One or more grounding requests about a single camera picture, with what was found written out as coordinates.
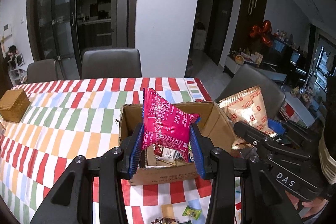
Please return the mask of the right hand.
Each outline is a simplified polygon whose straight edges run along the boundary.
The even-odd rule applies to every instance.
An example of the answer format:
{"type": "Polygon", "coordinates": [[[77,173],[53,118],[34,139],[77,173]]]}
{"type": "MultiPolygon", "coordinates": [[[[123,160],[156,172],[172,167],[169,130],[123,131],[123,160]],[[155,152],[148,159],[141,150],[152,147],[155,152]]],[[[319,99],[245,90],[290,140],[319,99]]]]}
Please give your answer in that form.
{"type": "Polygon", "coordinates": [[[325,206],[329,203],[328,200],[321,197],[317,197],[310,202],[303,202],[289,192],[286,191],[285,193],[296,210],[298,209],[299,204],[309,209],[306,214],[301,217],[303,223],[315,223],[315,221],[321,215],[321,212],[324,210],[325,206]]]}

